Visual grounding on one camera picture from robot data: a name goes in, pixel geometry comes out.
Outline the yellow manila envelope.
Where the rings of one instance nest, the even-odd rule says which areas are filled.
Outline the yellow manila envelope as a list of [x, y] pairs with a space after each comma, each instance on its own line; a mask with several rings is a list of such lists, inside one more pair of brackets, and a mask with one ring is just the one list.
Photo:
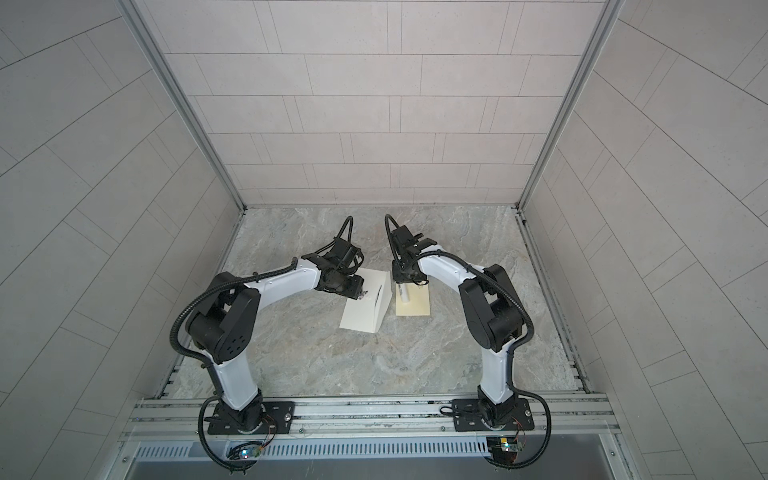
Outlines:
[[395, 298], [395, 315], [398, 317], [421, 317], [430, 316], [430, 299], [429, 289], [427, 285], [416, 285], [413, 283], [405, 283], [408, 285], [408, 291], [410, 296], [410, 302], [403, 304], [401, 302], [399, 288], [397, 284], [397, 293]]

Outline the cream white envelope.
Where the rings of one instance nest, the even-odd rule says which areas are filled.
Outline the cream white envelope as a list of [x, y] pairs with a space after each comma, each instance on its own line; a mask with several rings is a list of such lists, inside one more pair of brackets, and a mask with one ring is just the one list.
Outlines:
[[389, 271], [361, 268], [362, 296], [348, 299], [339, 327], [364, 333], [379, 331], [392, 300], [392, 279]]

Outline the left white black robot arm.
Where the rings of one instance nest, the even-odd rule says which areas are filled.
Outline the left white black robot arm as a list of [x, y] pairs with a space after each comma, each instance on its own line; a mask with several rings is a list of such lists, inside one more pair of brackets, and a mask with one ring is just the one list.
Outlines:
[[173, 344], [179, 353], [199, 360], [207, 371], [218, 401], [213, 422], [231, 431], [251, 433], [266, 420], [263, 395], [246, 359], [261, 308], [309, 290], [357, 300], [363, 293], [364, 280], [357, 274], [363, 261], [359, 247], [337, 236], [280, 269], [248, 277], [229, 272], [214, 277], [179, 317], [195, 348]]

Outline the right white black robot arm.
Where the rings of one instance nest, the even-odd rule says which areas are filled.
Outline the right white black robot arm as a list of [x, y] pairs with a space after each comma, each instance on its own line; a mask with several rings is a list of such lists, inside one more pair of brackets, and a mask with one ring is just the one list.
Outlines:
[[533, 429], [529, 404], [513, 386], [514, 350], [531, 339], [532, 332], [523, 329], [532, 323], [504, 268], [474, 266], [421, 233], [412, 234], [389, 214], [385, 229], [400, 288], [438, 280], [460, 296], [467, 328], [482, 350], [478, 400], [470, 411], [488, 429]]

